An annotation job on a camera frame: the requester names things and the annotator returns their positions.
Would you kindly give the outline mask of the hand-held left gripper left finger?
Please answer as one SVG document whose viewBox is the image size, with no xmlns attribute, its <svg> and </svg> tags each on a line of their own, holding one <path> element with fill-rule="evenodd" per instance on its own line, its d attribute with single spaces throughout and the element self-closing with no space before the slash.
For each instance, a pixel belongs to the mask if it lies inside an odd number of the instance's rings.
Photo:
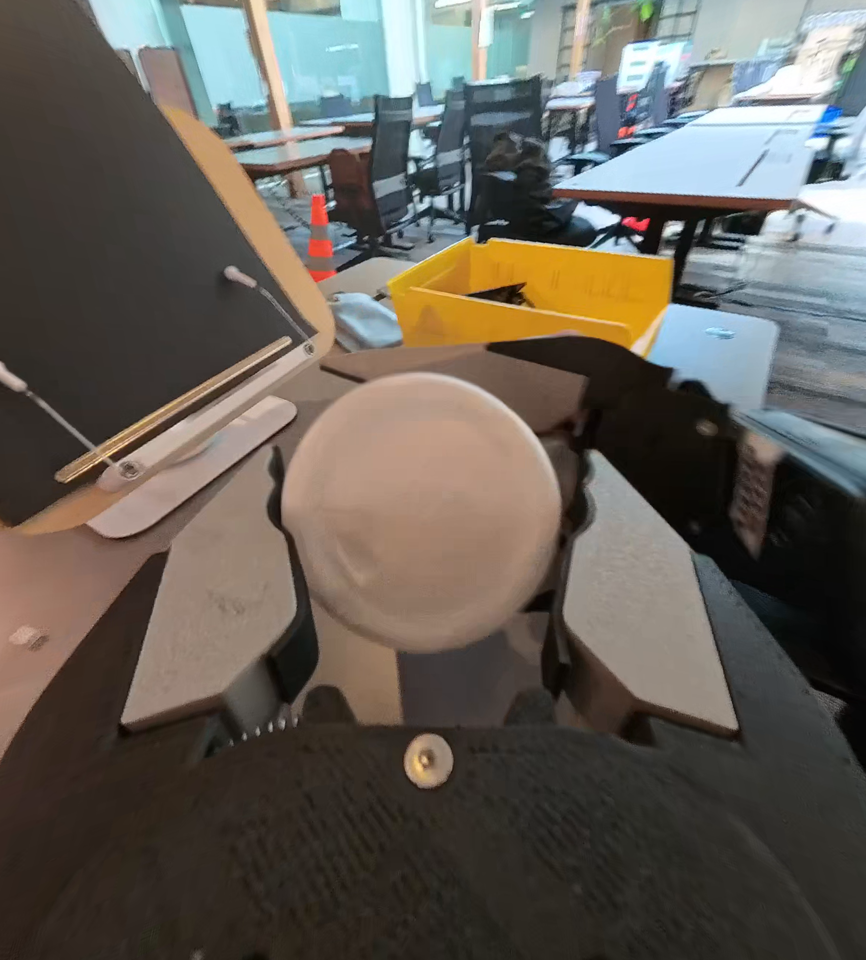
<svg viewBox="0 0 866 960">
<path fill-rule="evenodd" d="M 284 478 L 281 449 L 261 450 L 174 540 L 120 719 L 129 732 L 204 715 L 235 735 L 290 725 L 319 639 Z"/>
</svg>

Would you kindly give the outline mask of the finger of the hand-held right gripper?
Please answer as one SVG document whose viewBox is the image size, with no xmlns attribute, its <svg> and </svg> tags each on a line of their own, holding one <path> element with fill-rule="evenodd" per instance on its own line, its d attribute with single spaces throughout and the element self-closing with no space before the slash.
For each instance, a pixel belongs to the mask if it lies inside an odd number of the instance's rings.
<svg viewBox="0 0 866 960">
<path fill-rule="evenodd" d="M 333 351 L 319 366 L 354 383 L 414 372 L 461 379 L 504 402 L 538 436 L 576 419 L 586 385 L 578 374 L 498 354 L 483 344 Z"/>
</svg>

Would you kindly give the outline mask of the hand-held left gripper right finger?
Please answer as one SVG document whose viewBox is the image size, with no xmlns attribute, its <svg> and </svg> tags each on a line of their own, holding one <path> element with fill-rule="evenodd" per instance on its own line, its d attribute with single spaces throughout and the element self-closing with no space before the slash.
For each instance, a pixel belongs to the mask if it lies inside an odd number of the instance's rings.
<svg viewBox="0 0 866 960">
<path fill-rule="evenodd" d="M 720 738 L 740 725 L 691 549 L 598 451 L 562 550 L 549 680 L 568 726 L 620 735 L 638 717 Z"/>
</svg>

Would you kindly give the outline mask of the white bottle with black cap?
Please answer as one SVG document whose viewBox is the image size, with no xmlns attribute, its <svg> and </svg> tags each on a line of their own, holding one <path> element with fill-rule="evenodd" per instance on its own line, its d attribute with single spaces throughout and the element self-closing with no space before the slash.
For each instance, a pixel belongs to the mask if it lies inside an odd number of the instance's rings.
<svg viewBox="0 0 866 960">
<path fill-rule="evenodd" d="M 559 480 L 535 432 L 444 374 L 385 376 L 333 402 L 281 490 L 310 594 L 399 652 L 494 633 L 534 598 L 558 549 Z"/>
</svg>

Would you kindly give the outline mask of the silver laptop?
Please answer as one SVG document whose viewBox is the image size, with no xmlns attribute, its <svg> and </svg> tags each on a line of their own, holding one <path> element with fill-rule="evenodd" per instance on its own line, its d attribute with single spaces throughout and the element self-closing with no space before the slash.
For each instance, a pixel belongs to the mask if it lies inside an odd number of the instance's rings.
<svg viewBox="0 0 866 960">
<path fill-rule="evenodd" d="M 647 358 L 748 412 L 766 405 L 778 340 L 772 320 L 671 304 Z"/>
</svg>

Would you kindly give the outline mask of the yellow plastic bin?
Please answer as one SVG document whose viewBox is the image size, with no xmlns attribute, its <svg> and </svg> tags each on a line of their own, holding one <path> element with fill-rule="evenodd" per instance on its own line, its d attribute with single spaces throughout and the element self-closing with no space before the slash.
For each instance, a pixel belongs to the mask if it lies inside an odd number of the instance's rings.
<svg viewBox="0 0 866 960">
<path fill-rule="evenodd" d="M 388 283 L 405 347 L 576 333 L 647 357 L 671 302 L 668 258 L 466 238 Z"/>
</svg>

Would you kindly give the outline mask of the grey pouch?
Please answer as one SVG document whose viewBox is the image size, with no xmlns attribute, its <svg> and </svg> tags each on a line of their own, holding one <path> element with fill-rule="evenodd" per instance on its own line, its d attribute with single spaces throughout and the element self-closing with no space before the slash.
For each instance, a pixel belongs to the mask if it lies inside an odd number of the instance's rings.
<svg viewBox="0 0 866 960">
<path fill-rule="evenodd" d="M 403 332 L 394 311 L 364 293 L 337 293 L 328 300 L 334 319 L 335 343 L 348 353 L 386 350 L 403 345 Z"/>
</svg>

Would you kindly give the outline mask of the black backpack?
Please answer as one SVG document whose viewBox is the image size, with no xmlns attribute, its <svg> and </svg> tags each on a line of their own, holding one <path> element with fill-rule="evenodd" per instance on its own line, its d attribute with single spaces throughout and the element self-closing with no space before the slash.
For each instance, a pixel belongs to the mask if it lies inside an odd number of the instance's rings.
<svg viewBox="0 0 866 960">
<path fill-rule="evenodd" d="M 503 130 L 479 170 L 476 218 L 481 239 L 502 236 L 554 243 L 573 221 L 578 202 L 554 196 L 544 144 Z"/>
</svg>

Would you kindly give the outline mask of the orange traffic cone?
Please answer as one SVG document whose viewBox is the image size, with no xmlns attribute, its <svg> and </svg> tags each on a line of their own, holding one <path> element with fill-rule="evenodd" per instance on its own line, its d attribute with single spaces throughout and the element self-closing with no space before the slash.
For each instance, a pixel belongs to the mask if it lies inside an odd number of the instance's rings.
<svg viewBox="0 0 866 960">
<path fill-rule="evenodd" d="M 336 275 L 326 198 L 323 194 L 314 194 L 311 197 L 307 269 L 317 283 Z"/>
</svg>

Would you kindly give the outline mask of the black office chair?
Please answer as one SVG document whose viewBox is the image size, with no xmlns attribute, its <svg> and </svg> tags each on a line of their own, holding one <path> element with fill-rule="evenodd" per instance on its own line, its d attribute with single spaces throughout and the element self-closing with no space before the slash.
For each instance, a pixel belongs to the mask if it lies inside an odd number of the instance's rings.
<svg viewBox="0 0 866 960">
<path fill-rule="evenodd" d="M 470 196 L 465 232 L 474 229 L 479 178 L 493 141 L 500 133 L 542 138 L 543 78 L 482 80 L 463 88 L 464 132 L 470 160 Z"/>
<path fill-rule="evenodd" d="M 375 257 L 408 253 L 405 227 L 417 221 L 410 178 L 413 101 L 409 97 L 374 97 L 374 119 L 368 152 L 332 150 L 329 173 L 333 206 L 329 217 L 355 233 L 356 256 L 343 269 Z"/>
</svg>

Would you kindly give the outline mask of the long office table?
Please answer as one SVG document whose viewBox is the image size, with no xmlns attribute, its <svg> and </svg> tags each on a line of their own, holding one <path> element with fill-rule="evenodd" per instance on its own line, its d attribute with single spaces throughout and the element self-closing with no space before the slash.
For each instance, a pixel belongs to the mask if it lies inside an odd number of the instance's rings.
<svg viewBox="0 0 866 960">
<path fill-rule="evenodd" d="M 723 107 L 554 188 L 621 217 L 648 219 L 640 250 L 656 254 L 667 223 L 695 229 L 736 213 L 788 210 L 810 173 L 819 104 Z"/>
</svg>

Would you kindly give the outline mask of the wooden office table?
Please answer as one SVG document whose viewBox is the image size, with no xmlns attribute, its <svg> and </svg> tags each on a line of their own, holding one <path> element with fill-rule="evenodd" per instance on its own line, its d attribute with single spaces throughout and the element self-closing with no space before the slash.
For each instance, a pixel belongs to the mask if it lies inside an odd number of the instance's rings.
<svg viewBox="0 0 866 960">
<path fill-rule="evenodd" d="M 234 156 L 247 176 L 257 182 L 325 167 L 334 150 L 347 151 L 358 156 L 368 154 L 371 147 L 370 138 L 331 136 L 289 142 L 275 147 L 237 150 Z"/>
</svg>

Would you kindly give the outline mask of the white poster board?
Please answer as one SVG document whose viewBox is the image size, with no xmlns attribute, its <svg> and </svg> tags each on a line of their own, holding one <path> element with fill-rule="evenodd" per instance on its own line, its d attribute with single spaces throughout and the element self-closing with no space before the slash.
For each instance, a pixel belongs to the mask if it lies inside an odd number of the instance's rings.
<svg viewBox="0 0 866 960">
<path fill-rule="evenodd" d="M 692 48 L 693 42 L 690 39 L 627 44 L 622 50 L 617 71 L 618 91 L 632 93 L 643 90 L 657 65 L 666 65 L 667 89 L 684 81 L 690 66 Z"/>
</svg>

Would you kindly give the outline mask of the black book stand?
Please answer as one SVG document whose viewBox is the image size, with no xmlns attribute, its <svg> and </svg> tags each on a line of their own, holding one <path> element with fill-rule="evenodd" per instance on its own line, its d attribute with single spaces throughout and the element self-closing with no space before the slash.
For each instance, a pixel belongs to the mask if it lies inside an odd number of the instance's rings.
<svg viewBox="0 0 866 960">
<path fill-rule="evenodd" d="M 74 2 L 0 2 L 0 531 L 86 524 L 333 332 L 221 138 Z"/>
</svg>

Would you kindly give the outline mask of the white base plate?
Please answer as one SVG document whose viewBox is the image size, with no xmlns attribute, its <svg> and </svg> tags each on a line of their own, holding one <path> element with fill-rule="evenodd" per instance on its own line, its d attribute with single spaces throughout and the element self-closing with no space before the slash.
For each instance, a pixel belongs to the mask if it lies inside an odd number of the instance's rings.
<svg viewBox="0 0 866 960">
<path fill-rule="evenodd" d="M 110 541 L 146 532 L 289 426 L 296 414 L 291 401 L 263 398 L 140 486 L 138 492 L 129 493 L 91 519 L 87 527 Z"/>
</svg>

